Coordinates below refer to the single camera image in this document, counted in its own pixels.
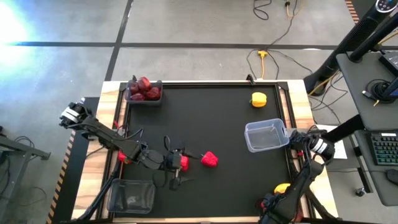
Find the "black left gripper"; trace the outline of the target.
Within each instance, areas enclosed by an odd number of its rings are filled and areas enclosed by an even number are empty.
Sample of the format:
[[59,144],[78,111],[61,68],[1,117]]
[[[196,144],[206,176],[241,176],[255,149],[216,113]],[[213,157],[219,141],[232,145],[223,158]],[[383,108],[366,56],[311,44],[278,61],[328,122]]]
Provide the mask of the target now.
[[193,180],[193,178],[180,176],[182,155],[192,159],[199,159],[198,156],[192,153],[181,153],[178,150],[170,151],[167,154],[165,160],[165,183],[169,185],[170,190],[177,190],[180,184]]

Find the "clear plastic bin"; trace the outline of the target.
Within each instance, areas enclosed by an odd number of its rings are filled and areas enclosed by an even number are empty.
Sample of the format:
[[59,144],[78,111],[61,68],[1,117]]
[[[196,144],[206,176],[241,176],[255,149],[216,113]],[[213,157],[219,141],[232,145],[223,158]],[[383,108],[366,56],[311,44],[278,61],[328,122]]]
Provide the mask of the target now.
[[114,179],[107,209],[114,213],[148,214],[154,198],[155,185],[151,181]]
[[279,118],[248,123],[244,137],[248,150],[253,153],[278,149],[290,142],[285,124]]
[[159,106],[162,103],[163,93],[163,82],[161,80],[157,80],[156,82],[152,82],[152,87],[156,87],[159,89],[160,96],[157,100],[133,100],[131,98],[132,91],[131,87],[134,83],[133,80],[129,80],[126,85],[126,94],[125,99],[130,105],[146,105],[146,106]]

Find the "white paper sheet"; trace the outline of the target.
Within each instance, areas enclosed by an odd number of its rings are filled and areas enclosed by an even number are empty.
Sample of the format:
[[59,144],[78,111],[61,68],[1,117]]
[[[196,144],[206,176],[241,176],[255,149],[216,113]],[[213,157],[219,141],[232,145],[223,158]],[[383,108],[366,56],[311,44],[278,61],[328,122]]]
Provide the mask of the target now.
[[[330,131],[334,130],[335,128],[337,128],[337,126],[325,125],[325,124],[316,124],[315,126],[317,127],[317,129],[326,130],[327,132],[330,132]],[[335,159],[347,159],[348,158],[342,140],[335,143],[334,158]]]

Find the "yellow bell pepper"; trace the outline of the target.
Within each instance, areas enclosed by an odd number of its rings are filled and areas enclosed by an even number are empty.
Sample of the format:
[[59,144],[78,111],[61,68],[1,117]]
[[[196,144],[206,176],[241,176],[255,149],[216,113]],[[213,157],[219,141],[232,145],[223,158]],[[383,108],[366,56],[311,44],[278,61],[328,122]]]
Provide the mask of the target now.
[[267,95],[261,92],[254,92],[251,95],[251,104],[255,108],[261,108],[267,103]]

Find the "black hazard-striped floor plate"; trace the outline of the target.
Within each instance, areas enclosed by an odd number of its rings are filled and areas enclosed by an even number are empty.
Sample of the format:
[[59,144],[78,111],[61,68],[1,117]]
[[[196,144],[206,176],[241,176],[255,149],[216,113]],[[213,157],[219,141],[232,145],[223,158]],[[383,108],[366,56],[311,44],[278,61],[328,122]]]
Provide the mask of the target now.
[[88,146],[89,140],[82,136],[81,131],[70,132],[45,224],[74,220],[86,211],[88,206],[79,205],[78,202]]

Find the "black desk leg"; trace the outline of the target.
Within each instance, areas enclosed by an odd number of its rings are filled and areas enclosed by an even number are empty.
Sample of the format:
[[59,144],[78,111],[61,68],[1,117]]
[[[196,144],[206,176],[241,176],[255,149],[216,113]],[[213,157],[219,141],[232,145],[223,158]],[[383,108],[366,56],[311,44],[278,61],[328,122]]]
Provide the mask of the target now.
[[364,124],[359,114],[353,116],[346,122],[340,124],[335,129],[322,134],[321,137],[329,142],[336,143],[347,136],[350,136],[357,130],[363,130]]

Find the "black computer mouse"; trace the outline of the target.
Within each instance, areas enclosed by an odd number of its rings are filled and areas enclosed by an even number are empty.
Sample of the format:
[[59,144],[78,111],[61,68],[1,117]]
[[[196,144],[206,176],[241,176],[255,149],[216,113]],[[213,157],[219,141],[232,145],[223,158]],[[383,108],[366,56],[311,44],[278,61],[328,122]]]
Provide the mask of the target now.
[[398,186],[398,170],[389,169],[386,171],[386,178],[389,182]]

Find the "black keyboard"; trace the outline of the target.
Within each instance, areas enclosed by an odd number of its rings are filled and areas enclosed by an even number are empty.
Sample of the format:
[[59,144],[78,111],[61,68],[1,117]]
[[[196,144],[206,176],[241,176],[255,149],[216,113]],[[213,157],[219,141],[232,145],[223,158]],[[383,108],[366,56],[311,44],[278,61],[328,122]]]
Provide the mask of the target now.
[[398,133],[370,133],[371,152],[380,166],[398,166]]

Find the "black tower fan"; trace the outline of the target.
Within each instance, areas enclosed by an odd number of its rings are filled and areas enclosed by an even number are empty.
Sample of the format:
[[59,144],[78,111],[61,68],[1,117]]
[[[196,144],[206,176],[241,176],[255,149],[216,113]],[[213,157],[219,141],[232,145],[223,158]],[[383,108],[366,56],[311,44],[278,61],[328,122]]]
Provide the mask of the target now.
[[324,88],[329,78],[339,70],[336,56],[357,49],[397,6],[398,0],[376,0],[320,68],[303,79],[307,93],[310,94],[313,90],[321,93],[316,87]]

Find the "black pole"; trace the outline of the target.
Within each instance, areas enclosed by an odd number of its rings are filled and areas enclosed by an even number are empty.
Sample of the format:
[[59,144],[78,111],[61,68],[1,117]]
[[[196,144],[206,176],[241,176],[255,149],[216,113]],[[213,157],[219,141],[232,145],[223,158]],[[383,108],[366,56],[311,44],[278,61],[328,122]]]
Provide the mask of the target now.
[[358,61],[363,55],[372,50],[383,38],[398,27],[398,12],[395,13],[382,27],[376,30],[370,38],[364,41],[354,52],[349,55],[351,61]]

